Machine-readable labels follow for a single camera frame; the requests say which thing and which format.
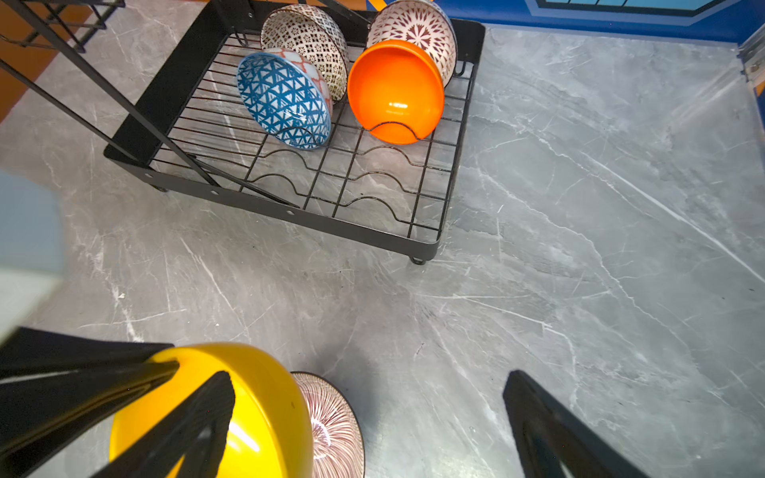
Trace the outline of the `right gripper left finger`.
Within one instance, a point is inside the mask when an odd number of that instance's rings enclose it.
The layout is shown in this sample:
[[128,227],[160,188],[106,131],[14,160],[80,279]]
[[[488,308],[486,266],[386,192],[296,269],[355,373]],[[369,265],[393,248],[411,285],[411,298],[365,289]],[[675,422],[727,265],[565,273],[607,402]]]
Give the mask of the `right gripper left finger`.
[[225,452],[235,393],[227,372],[217,372],[98,477],[215,477]]

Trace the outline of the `pink striped bowl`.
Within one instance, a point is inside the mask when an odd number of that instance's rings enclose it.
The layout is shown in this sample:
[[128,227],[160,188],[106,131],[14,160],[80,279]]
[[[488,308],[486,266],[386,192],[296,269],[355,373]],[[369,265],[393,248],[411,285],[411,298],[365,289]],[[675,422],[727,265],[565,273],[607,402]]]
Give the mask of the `pink striped bowl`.
[[313,432],[313,477],[364,478],[366,451],[350,402],[328,380],[292,372],[307,404]]

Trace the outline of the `blue triangle patterned bowl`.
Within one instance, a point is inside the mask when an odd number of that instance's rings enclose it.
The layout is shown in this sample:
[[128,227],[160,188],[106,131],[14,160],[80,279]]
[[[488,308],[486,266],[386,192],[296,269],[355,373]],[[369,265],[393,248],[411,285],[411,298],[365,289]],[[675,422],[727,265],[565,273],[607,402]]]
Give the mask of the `blue triangle patterned bowl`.
[[237,67],[244,107],[275,139],[312,151],[326,145],[333,100],[319,70],[300,54],[273,48],[246,56]]

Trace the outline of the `yellow bowl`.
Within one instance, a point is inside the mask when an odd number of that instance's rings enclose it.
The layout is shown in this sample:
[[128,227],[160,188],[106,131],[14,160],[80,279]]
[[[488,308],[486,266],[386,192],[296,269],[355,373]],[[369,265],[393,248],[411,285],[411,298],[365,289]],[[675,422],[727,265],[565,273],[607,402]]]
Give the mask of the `yellow bowl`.
[[127,451],[217,372],[227,372],[235,404],[219,477],[310,477],[313,436],[307,404],[292,374],[249,345],[212,343],[172,348],[150,362],[177,362],[173,378],[118,411],[110,458]]

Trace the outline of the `brown floral patterned bowl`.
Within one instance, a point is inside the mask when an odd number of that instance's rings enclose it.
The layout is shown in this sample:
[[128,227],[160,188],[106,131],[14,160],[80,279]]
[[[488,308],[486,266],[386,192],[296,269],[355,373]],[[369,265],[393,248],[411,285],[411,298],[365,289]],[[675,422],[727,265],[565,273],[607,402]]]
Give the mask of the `brown floral patterned bowl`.
[[340,27],[325,11],[306,4],[278,8],[266,17],[260,39],[263,49],[288,49],[313,64],[335,103],[346,97],[348,46]]

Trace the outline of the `orange bowl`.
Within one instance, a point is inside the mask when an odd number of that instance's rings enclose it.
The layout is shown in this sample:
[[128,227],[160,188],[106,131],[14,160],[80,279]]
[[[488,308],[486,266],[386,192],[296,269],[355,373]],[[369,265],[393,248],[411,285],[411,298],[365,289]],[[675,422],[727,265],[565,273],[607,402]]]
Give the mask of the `orange bowl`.
[[392,145],[426,139],[444,109],[436,63],[422,48],[402,40],[368,47],[350,71],[347,94],[363,129]]

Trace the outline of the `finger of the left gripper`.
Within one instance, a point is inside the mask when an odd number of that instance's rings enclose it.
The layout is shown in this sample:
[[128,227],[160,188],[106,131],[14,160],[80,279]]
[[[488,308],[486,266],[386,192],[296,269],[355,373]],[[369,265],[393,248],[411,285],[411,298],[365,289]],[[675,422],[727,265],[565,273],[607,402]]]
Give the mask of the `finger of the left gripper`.
[[1,378],[141,364],[172,348],[168,343],[99,341],[19,327],[1,345]]
[[168,382],[177,362],[109,364],[1,384],[1,475],[26,477],[93,426]]

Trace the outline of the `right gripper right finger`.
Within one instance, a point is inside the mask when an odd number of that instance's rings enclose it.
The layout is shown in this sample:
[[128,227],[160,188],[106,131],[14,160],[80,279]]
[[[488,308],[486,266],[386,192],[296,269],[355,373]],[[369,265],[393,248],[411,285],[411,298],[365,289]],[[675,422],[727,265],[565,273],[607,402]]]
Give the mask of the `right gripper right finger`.
[[509,373],[503,401],[525,476],[647,477],[523,370]]

